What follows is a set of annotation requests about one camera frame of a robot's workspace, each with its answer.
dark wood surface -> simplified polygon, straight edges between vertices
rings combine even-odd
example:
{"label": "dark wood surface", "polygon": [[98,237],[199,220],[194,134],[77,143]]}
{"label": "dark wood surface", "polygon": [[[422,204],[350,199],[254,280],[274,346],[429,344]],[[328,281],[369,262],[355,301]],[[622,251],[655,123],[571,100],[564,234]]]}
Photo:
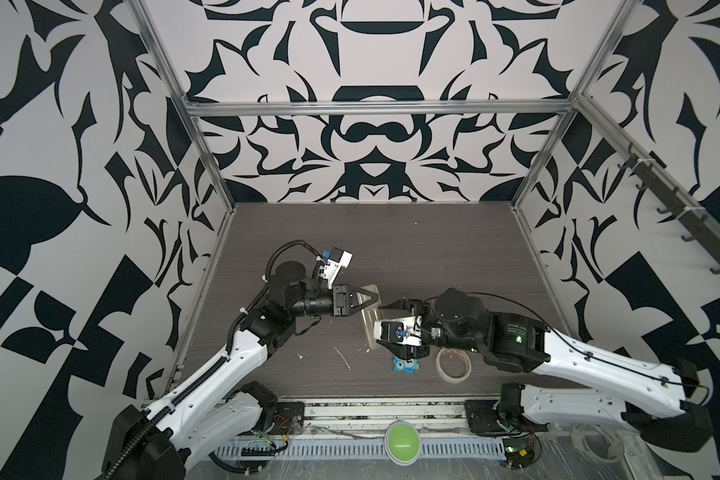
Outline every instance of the dark wood surface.
{"label": "dark wood surface", "polygon": [[[271,253],[294,239],[320,251],[337,246],[352,253],[352,263],[338,280],[356,286],[375,283],[382,303],[436,296],[453,286],[509,297],[560,326],[508,204],[242,204],[186,355],[184,378],[223,345],[239,308],[261,288]],[[280,260],[301,261],[307,272],[314,265],[300,247]],[[490,310],[528,314],[503,300],[486,298],[484,303]],[[308,323],[299,319],[296,327],[301,330]],[[518,381],[573,385],[500,372],[476,354],[471,354],[470,377],[452,385],[435,371],[437,349],[420,360],[415,373],[393,372],[387,350],[366,350],[359,314],[324,316],[307,334],[292,337],[246,381],[257,380],[278,396],[310,397],[489,395],[498,393],[504,382]]]}

robotic arm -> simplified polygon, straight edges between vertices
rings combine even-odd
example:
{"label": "robotic arm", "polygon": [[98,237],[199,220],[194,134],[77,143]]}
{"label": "robotic arm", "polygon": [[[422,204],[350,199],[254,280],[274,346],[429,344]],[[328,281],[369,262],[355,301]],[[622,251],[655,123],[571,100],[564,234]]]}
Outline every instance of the robotic arm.
{"label": "robotic arm", "polygon": [[[306,276],[304,265],[294,261],[283,262],[271,274],[277,257],[299,245],[316,255],[312,275]],[[376,293],[335,283],[351,258],[337,248],[320,254],[303,240],[280,247],[267,264],[266,285],[240,309],[226,345],[163,398],[143,411],[129,406],[115,418],[101,478],[181,480],[229,438],[249,430],[266,431],[277,397],[259,383],[244,385],[228,402],[217,405],[291,335],[310,328],[297,332],[298,316],[350,316],[378,301]]]}
{"label": "robotic arm", "polygon": [[411,313],[374,322],[376,342],[397,358],[423,358],[432,345],[470,350],[499,370],[535,372],[591,387],[504,384],[498,408],[491,413],[494,424],[519,420],[612,426],[682,452],[699,450],[712,436],[709,413],[689,401],[700,385],[696,367],[687,360],[679,360],[677,368],[633,360],[566,336],[541,319],[488,312],[479,298],[453,288],[434,305],[403,299],[379,309]]}

clear tape roll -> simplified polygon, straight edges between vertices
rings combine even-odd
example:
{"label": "clear tape roll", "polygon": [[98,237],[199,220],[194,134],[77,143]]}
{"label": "clear tape roll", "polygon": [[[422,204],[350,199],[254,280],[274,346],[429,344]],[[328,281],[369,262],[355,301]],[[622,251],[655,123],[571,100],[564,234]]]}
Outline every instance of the clear tape roll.
{"label": "clear tape roll", "polygon": [[[467,371],[462,376],[450,376],[443,371],[443,367],[440,365],[440,356],[445,353],[455,354],[464,361],[464,366],[467,367]],[[438,371],[438,375],[440,375],[440,378],[442,378],[446,382],[461,383],[469,377],[470,373],[472,373],[472,361],[470,360],[469,355],[467,355],[467,353],[463,350],[440,349],[440,351],[438,352],[438,356],[434,358],[434,369]]]}

side wall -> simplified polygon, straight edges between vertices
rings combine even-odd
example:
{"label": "side wall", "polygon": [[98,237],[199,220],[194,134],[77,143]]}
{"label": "side wall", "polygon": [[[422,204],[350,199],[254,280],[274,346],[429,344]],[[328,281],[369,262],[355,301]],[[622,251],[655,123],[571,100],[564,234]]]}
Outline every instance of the side wall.
{"label": "side wall", "polygon": [[[720,222],[720,0],[646,0],[594,100]],[[667,475],[720,475],[720,275],[579,115],[522,206],[582,340],[642,360],[692,360],[716,430],[700,452],[653,448]],[[692,398],[699,402],[703,392]]]}
{"label": "side wall", "polygon": [[[566,98],[618,0],[144,0],[190,101]],[[552,114],[205,118],[236,201],[511,200]]]}
{"label": "side wall", "polygon": [[225,210],[120,0],[0,2],[0,478],[95,478]]}

